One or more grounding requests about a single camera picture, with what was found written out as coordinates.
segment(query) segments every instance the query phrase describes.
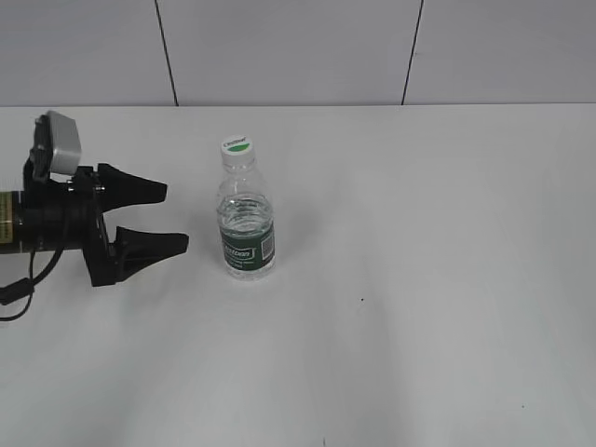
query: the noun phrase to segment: white table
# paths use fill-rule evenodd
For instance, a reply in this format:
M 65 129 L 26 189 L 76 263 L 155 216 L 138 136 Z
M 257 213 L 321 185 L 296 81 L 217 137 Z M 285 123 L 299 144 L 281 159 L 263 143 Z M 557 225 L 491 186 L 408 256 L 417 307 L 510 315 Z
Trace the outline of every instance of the white table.
M 596 105 L 58 110 L 84 164 L 169 184 L 111 230 L 191 244 L 103 289 L 66 253 L 0 328 L 0 445 L 596 445 Z M 0 109 L 2 189 L 42 112 Z M 242 132 L 275 191 L 252 284 L 213 211 Z

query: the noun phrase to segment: plastic water bottle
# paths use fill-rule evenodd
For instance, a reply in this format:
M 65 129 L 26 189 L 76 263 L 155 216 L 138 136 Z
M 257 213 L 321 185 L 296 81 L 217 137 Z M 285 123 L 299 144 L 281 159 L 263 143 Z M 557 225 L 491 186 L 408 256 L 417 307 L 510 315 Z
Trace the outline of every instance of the plastic water bottle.
M 276 257 L 273 207 L 252 141 L 246 136 L 226 139 L 222 159 L 225 178 L 217 216 L 227 270 L 235 278 L 262 278 Z

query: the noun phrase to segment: bottle label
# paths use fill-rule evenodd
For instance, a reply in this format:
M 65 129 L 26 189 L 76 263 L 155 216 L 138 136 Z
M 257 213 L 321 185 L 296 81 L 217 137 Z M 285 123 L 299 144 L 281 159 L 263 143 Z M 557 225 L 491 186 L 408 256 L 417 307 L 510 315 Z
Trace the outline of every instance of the bottle label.
M 231 237 L 222 233 L 223 257 L 237 270 L 250 272 L 265 267 L 276 254 L 273 224 L 258 237 Z
M 0 193 L 0 244 L 11 244 L 12 238 L 12 193 Z

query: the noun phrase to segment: bottle cap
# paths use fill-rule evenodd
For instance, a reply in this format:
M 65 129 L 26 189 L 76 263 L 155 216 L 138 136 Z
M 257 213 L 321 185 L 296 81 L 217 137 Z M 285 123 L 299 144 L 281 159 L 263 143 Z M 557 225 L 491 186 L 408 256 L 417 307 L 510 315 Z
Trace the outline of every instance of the bottle cap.
M 246 135 L 226 138 L 222 142 L 222 160 L 226 166 L 248 166 L 254 161 L 252 141 Z

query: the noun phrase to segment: cable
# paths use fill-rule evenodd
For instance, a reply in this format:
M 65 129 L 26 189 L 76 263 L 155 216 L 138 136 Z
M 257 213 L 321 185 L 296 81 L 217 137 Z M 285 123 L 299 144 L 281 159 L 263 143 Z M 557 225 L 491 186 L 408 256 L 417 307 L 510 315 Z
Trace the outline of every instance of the cable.
M 35 249 L 31 252 L 31 256 L 29 257 L 29 279 L 31 281 L 34 280 L 34 259 L 35 259 Z M 9 322 L 9 321 L 14 321 L 16 319 L 21 318 L 29 310 L 29 307 L 31 306 L 31 301 L 33 300 L 33 298 L 34 298 L 34 293 L 31 292 L 29 294 L 29 298 L 27 298 L 27 303 L 25 304 L 25 307 L 18 314 L 11 315 L 10 317 L 0 317 L 0 322 Z
M 33 283 L 33 286 L 36 286 L 41 281 L 46 279 L 47 276 L 52 272 L 52 270 L 54 270 L 54 267 L 56 267 L 56 265 L 58 264 L 58 261 L 60 260 L 62 254 L 64 253 L 64 249 L 66 248 L 66 240 L 68 237 L 68 229 L 70 226 L 70 220 L 68 218 L 68 213 L 66 212 L 66 210 L 63 210 L 62 213 L 63 213 L 64 221 L 63 221 L 63 225 L 62 225 L 62 238 L 60 241 L 60 245 L 56 248 L 56 251 L 54 251 L 54 254 L 52 255 L 52 257 L 49 260 L 49 262 L 47 263 L 47 265 L 36 277 L 34 277 L 34 259 L 35 259 L 35 253 L 37 252 L 37 247 L 35 246 L 34 249 L 31 251 L 31 256 L 29 258 L 29 280 Z M 34 298 L 34 291 L 32 291 L 29 294 L 29 298 L 27 298 L 27 303 L 25 304 L 25 307 L 18 314 L 11 315 L 10 317 L 0 317 L 0 322 L 9 322 L 9 321 L 14 321 L 16 319 L 21 318 L 29 310 L 29 307 L 31 306 L 31 301 L 33 300 L 33 298 Z
M 62 254 L 64 253 L 64 248 L 66 246 L 66 238 L 68 237 L 69 226 L 70 226 L 70 223 L 69 223 L 69 219 L 68 219 L 68 214 L 66 212 L 64 212 L 64 224 L 62 226 L 62 239 L 61 239 L 60 245 L 56 248 L 56 251 L 54 251 L 54 254 L 52 255 L 49 262 L 47 263 L 46 267 L 44 267 L 44 269 L 41 271 L 41 273 L 39 275 L 37 275 L 35 278 L 32 278 L 32 281 L 34 282 L 34 286 L 36 286 L 41 281 L 46 279 L 47 275 L 52 273 L 52 270 L 54 269 L 54 267 L 60 260 Z

